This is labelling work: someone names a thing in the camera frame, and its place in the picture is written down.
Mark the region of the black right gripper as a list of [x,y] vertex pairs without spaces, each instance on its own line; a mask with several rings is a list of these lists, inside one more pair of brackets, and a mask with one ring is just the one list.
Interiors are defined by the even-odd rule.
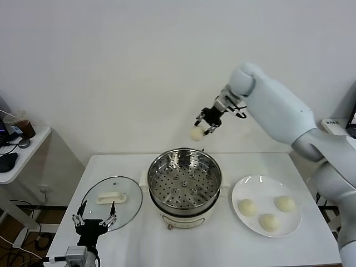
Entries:
[[222,115],[223,113],[220,112],[216,107],[206,107],[204,110],[201,110],[199,115],[196,117],[194,125],[198,126],[202,121],[206,121],[206,123],[208,123],[208,127],[204,131],[204,135],[207,136],[212,134],[221,125],[220,117]]

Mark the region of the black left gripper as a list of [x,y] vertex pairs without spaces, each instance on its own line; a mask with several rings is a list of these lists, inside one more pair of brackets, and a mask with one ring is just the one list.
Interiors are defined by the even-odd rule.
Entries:
[[77,243],[78,246],[96,246],[98,238],[107,233],[109,229],[116,222],[116,208],[115,202],[112,202],[110,215],[107,219],[101,222],[100,219],[85,219],[83,220],[83,213],[85,211],[87,201],[84,201],[78,208],[77,212],[72,215],[72,221],[75,225],[76,233],[80,236]]

